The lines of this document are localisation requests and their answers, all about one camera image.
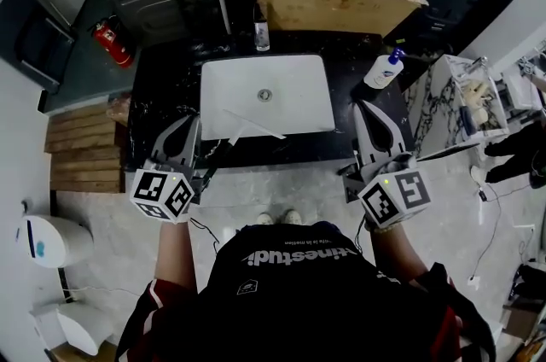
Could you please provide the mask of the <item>person's right forearm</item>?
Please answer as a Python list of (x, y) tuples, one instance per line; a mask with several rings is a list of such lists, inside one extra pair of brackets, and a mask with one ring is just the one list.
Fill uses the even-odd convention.
[(428, 273), (401, 223), (369, 231), (377, 277), (420, 288), (417, 279)]

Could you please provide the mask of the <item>small cardboard piece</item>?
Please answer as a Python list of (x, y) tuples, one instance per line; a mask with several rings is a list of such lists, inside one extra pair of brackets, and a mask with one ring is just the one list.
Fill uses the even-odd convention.
[(534, 331), (542, 304), (526, 298), (516, 298), (502, 306), (502, 331), (510, 336), (527, 341)]

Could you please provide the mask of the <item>clear bottle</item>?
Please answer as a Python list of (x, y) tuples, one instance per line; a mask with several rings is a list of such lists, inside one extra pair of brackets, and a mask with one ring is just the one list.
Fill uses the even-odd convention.
[(254, 44), (258, 52), (270, 50), (270, 35), (268, 22), (259, 3), (253, 8)]

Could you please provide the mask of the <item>white pump bottle blue cap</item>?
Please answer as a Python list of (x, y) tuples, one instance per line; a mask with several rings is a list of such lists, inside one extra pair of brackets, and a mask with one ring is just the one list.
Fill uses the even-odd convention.
[(378, 56), (363, 82), (374, 90), (383, 90), (403, 71), (404, 56), (405, 53), (400, 48), (395, 48), (388, 55)]

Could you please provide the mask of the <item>person's black t-shirt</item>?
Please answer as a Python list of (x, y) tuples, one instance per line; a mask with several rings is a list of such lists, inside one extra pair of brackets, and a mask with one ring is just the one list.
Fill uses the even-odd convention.
[(496, 362), (491, 329), (441, 264), (377, 277), (333, 224), (248, 225), (204, 289), (153, 278), (115, 362)]

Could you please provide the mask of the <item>white marble counter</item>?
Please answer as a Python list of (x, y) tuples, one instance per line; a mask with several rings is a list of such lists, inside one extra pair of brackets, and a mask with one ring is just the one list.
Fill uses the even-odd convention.
[(418, 160), (431, 160), (509, 134), (487, 60), (442, 55), (405, 92)]

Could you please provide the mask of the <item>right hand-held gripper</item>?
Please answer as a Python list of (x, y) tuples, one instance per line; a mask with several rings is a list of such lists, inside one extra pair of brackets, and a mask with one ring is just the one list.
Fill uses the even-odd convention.
[(352, 104), (356, 138), (355, 162), (339, 170), (346, 200), (360, 201), (364, 216), (386, 229), (429, 207), (432, 192), (427, 174), (406, 149), (400, 127), (374, 104)]

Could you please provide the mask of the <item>white rectangular sink basin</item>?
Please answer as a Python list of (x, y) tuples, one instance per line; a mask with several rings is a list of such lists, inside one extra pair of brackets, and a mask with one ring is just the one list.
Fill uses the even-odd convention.
[[(208, 61), (200, 80), (201, 139), (229, 139), (238, 128), (228, 109), (282, 135), (335, 129), (319, 55), (266, 55)], [(246, 129), (242, 137), (271, 137)]]

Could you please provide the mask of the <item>wooden pallet step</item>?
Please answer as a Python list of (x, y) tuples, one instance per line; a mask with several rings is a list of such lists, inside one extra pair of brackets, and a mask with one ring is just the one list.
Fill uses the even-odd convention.
[(44, 152), (53, 191), (119, 194), (125, 191), (126, 126), (97, 103), (49, 117)]

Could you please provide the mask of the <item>white round trash bin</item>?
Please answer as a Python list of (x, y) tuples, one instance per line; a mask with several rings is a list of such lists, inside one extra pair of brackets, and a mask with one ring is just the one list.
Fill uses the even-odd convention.
[(50, 269), (75, 265), (94, 251), (93, 236), (86, 227), (50, 215), (25, 215), (18, 243), (30, 260)]

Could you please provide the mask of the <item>black marble table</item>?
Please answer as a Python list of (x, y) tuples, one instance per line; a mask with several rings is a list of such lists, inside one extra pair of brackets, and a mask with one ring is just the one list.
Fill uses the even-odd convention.
[[(353, 156), (356, 135), (348, 116), (351, 90), (361, 81), (382, 39), (348, 32), (273, 32), (270, 53), (318, 54), (323, 58), (335, 129), (283, 140), (240, 140), (224, 159), (225, 167), (268, 166), (334, 161)], [(134, 172), (151, 155), (159, 134), (176, 120), (200, 109), (200, 70), (210, 59), (257, 55), (253, 36), (186, 39), (158, 44), (140, 56), (131, 93), (125, 166)]]

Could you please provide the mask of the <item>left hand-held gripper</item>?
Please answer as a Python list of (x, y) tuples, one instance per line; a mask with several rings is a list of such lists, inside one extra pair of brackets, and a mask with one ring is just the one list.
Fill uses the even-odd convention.
[(130, 193), (131, 203), (146, 217), (172, 224), (188, 221), (189, 204), (198, 201), (202, 183), (195, 173), (200, 135), (200, 118), (187, 115), (157, 137)]

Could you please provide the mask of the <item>red fire extinguisher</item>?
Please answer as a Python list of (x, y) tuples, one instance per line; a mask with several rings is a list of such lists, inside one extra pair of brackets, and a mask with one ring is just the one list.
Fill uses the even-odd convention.
[(133, 63), (137, 47), (117, 15), (97, 21), (90, 33), (119, 67), (128, 68)]

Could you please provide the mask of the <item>person's left forearm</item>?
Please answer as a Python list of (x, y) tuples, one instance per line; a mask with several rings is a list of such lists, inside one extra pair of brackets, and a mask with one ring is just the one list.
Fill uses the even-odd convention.
[(195, 266), (187, 223), (165, 222), (160, 227), (154, 277), (197, 293)]

